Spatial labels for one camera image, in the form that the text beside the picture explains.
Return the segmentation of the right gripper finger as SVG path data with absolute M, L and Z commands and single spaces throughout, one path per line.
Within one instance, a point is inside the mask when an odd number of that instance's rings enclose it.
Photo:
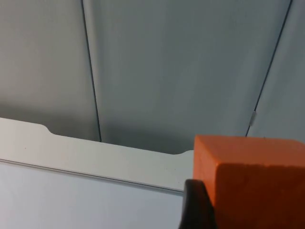
M 214 208 L 204 182 L 188 179 L 184 184 L 180 229 L 216 229 Z

